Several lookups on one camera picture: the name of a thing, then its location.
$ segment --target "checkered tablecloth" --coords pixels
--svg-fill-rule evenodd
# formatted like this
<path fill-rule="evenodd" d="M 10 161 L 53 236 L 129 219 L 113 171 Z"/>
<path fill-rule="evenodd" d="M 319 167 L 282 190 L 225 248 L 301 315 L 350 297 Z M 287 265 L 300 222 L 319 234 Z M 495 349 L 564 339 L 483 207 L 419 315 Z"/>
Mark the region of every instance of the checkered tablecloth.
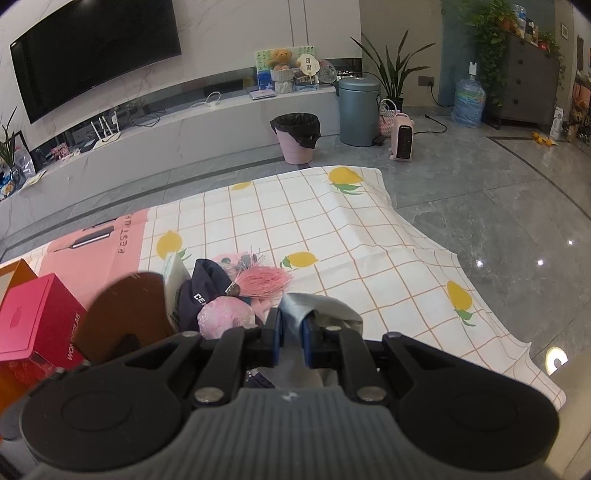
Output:
<path fill-rule="evenodd" d="M 170 252 L 190 272 L 197 258 L 261 252 L 292 272 L 291 291 L 334 297 L 360 313 L 364 338 L 399 331 L 532 385 L 556 408 L 566 400 L 532 363 L 530 344 L 491 312 L 457 255 L 394 212 L 379 170 L 284 173 L 153 207 L 129 223 L 143 229 L 136 270 L 160 272 Z M 39 272 L 48 253 L 45 246 L 24 258 Z"/>

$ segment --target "trash can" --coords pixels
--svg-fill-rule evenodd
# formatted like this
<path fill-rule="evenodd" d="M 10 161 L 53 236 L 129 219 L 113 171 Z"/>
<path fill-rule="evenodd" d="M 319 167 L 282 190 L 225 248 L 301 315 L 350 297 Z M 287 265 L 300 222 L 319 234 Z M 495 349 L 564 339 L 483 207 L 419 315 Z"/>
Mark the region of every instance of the trash can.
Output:
<path fill-rule="evenodd" d="M 271 120 L 287 163 L 302 165 L 312 160 L 320 138 L 320 121 L 312 113 L 288 113 Z"/>
<path fill-rule="evenodd" d="M 340 140 L 354 147 L 370 147 L 379 135 L 378 79 L 346 77 L 336 87 L 339 96 Z"/>

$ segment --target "television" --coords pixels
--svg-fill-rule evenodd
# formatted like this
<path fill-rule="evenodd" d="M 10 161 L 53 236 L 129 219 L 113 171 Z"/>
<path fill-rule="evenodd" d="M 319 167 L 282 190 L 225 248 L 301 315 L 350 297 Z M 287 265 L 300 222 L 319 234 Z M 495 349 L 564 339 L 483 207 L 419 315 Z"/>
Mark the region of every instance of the television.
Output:
<path fill-rule="evenodd" d="M 10 50 L 31 123 L 101 83 L 181 53 L 172 0 L 74 0 Z"/>

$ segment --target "gray cloth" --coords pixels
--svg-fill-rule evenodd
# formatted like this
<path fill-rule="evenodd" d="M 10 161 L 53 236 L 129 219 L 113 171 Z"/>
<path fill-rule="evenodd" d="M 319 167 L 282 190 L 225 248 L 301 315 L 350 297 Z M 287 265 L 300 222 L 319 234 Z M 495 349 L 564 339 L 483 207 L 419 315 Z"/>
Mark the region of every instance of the gray cloth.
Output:
<path fill-rule="evenodd" d="M 337 385 L 334 370 L 312 370 L 306 367 L 300 339 L 301 323 L 311 312 L 315 312 L 321 327 L 331 325 L 334 320 L 341 320 L 362 334 L 361 316 L 340 300 L 309 293 L 286 293 L 279 303 L 279 310 L 285 344 L 280 352 L 279 365 L 275 368 L 259 368 L 261 374 L 277 388 L 283 389 Z"/>

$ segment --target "trash can lid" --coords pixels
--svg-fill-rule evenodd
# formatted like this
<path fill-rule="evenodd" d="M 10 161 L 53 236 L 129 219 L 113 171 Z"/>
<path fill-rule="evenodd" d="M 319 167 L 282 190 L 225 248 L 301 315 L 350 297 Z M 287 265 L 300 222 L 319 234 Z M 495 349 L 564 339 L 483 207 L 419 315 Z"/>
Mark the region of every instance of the trash can lid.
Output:
<path fill-rule="evenodd" d="M 371 77 L 345 77 L 339 81 L 339 89 L 357 92 L 379 91 L 379 81 Z"/>

